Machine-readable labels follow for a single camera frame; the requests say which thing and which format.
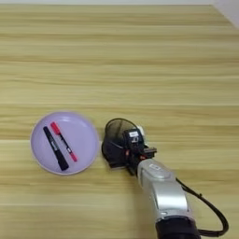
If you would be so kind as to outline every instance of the red marker cap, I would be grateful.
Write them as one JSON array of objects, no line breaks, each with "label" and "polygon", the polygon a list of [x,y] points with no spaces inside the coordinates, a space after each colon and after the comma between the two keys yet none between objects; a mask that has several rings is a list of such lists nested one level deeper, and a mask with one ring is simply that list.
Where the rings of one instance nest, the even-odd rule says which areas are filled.
[{"label": "red marker cap", "polygon": [[56,133],[56,134],[60,134],[60,129],[58,128],[57,124],[55,122],[52,122],[52,124],[50,125],[51,129]]}]

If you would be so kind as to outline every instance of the black marker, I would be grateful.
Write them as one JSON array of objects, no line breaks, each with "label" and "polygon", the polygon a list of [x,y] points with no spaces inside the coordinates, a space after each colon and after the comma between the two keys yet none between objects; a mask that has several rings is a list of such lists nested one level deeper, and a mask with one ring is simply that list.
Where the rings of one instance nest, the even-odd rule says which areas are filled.
[{"label": "black marker", "polygon": [[46,137],[49,140],[49,144],[50,144],[50,146],[51,146],[51,148],[52,148],[52,150],[53,150],[53,152],[56,156],[56,159],[58,161],[58,164],[59,164],[60,168],[62,169],[62,171],[66,170],[69,167],[69,165],[68,165],[67,161],[65,160],[62,152],[60,151],[60,149],[59,149],[56,141],[54,140],[52,134],[50,133],[49,128],[47,126],[45,126],[43,128],[43,130],[46,134]]}]

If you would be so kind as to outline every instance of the round plate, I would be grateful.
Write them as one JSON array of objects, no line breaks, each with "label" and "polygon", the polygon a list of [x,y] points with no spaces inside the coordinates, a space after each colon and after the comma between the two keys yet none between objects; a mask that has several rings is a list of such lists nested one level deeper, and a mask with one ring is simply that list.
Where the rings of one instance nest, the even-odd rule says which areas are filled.
[{"label": "round plate", "polygon": [[[57,123],[65,141],[77,156],[77,162],[71,159],[60,136],[51,129],[52,122]],[[65,171],[59,167],[49,140],[43,131],[45,126],[49,128],[69,164],[69,168]],[[83,171],[93,163],[99,149],[99,137],[92,124],[79,114],[56,112],[47,115],[37,123],[32,132],[31,147],[35,158],[44,169],[58,175],[72,175]]]}]

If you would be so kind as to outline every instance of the marker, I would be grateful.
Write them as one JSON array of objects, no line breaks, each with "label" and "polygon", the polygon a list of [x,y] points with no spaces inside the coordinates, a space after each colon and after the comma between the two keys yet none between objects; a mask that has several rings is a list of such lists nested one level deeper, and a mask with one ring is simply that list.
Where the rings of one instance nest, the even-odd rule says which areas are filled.
[{"label": "marker", "polygon": [[64,145],[66,146],[66,150],[68,151],[68,153],[70,154],[72,160],[74,162],[77,162],[77,157],[76,155],[73,153],[72,149],[68,146],[67,142],[65,141],[59,127],[57,126],[57,124],[55,122],[52,122],[52,124],[50,125],[51,129],[60,136],[61,140],[63,141]]},{"label": "marker", "polygon": [[53,152],[56,156],[56,159],[58,161],[58,164],[59,164],[60,168],[62,169],[62,171],[66,170],[69,167],[69,165],[68,165],[67,161],[65,160],[62,152],[60,151],[60,149],[59,149],[56,141],[54,140],[52,134],[50,133],[49,128],[47,126],[45,126],[43,128],[43,131],[45,132],[46,137],[49,140],[49,144],[50,144],[50,146],[51,146],[51,148],[52,148],[52,150],[53,150]]}]

